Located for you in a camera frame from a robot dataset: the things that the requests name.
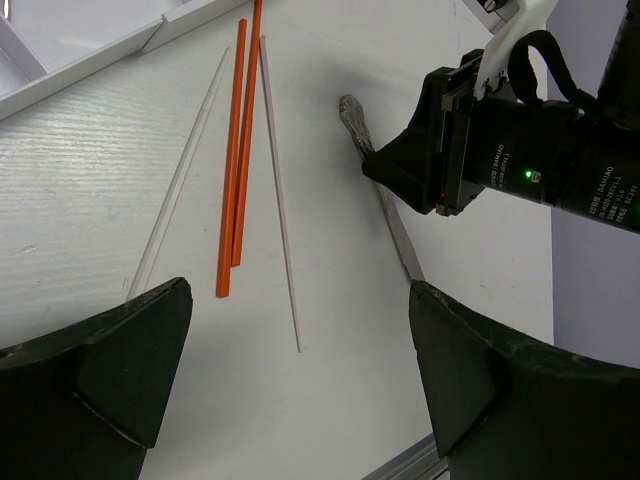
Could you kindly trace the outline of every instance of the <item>white wood-grain surface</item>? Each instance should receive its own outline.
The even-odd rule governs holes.
[[[406,126],[424,76],[488,34],[458,0],[265,4],[304,351],[261,88],[243,265],[231,298],[214,295],[229,63],[151,277],[185,276],[195,303],[145,480],[357,479],[431,432],[408,285],[338,99],[362,101],[382,145]],[[0,347],[124,300],[242,16],[250,6],[0,124]],[[552,339],[547,209],[486,192],[458,218],[402,213],[430,282]]]

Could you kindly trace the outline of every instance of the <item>thin white rod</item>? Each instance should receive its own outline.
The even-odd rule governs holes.
[[[213,101],[216,93],[218,92],[218,87],[222,80],[222,74],[224,73],[224,69],[227,64],[228,54],[229,48],[227,48],[224,55],[222,55],[218,69],[216,70],[213,80],[211,81],[211,85],[209,86],[209,90],[207,91],[202,103],[202,107],[200,107],[193,129],[191,130],[189,139],[187,140],[182,156],[180,157],[180,161],[178,162],[176,172],[171,179],[167,195],[165,196],[160,212],[158,213],[158,218],[156,219],[156,223],[151,231],[151,236],[149,237],[144,254],[142,255],[142,260],[140,260],[140,265],[138,266],[136,275],[131,283],[131,288],[127,294],[127,301],[142,295],[147,289],[149,277],[151,277],[151,272],[153,271],[153,267],[158,258],[158,253],[160,252],[162,243],[164,242],[167,228],[171,223],[173,211],[178,203],[178,198],[180,198],[180,193],[184,187],[184,181],[187,178],[191,162],[196,150],[198,149],[200,138],[202,137],[202,132],[207,124],[207,120],[209,119]]]
[[[298,353],[302,353],[302,343],[300,341],[300,325],[298,323],[298,307],[293,281],[293,267],[291,264],[291,249],[289,248],[289,233],[287,230],[286,208],[284,202],[284,189],[282,186],[282,175],[280,173],[280,154],[278,152],[278,141],[276,137],[276,121],[273,110],[273,95],[271,92],[271,77],[269,76],[269,62],[267,57],[267,41],[263,36],[260,38],[260,64],[262,66],[262,85],[264,87],[264,98],[267,105],[267,122],[269,124],[269,141],[271,143],[271,159],[273,161],[273,176],[276,182],[276,195],[278,197],[278,213],[280,215],[280,230],[282,232],[282,247],[284,249],[284,263],[287,269],[287,282],[289,284],[289,300],[291,302],[291,314],[293,315],[293,329],[296,336],[296,347]]]

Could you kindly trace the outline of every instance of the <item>white mount bracket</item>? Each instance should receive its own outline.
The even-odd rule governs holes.
[[[495,36],[484,50],[474,94],[484,98],[487,87],[496,89],[506,75],[511,50],[525,35],[543,29],[558,0],[510,0],[496,12],[488,13],[477,0],[463,0],[473,14]]]

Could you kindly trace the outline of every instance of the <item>orange chopstick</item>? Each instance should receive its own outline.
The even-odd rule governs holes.
[[[219,298],[228,297],[231,292],[231,255],[233,252],[233,219],[235,217],[236,174],[238,171],[238,135],[240,133],[240,107],[242,104],[242,80],[246,43],[247,21],[242,19],[238,26],[236,66],[233,73],[233,92],[231,94],[229,143],[227,144],[227,166],[224,176],[224,198],[222,200],[218,284],[216,286],[216,296]]]
[[[251,135],[253,132],[253,110],[256,103],[256,82],[258,77],[258,54],[260,52],[260,24],[262,22],[262,0],[255,0],[253,27],[251,31],[251,51],[247,89],[244,97],[244,118],[240,135],[240,164],[236,189],[236,212],[233,228],[233,256],[231,265],[237,267],[242,260],[244,239],[244,218],[247,210],[247,186],[249,184],[249,157],[251,156]]]

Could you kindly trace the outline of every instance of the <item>white tray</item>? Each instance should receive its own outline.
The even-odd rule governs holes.
[[[0,0],[0,120],[247,1]]]

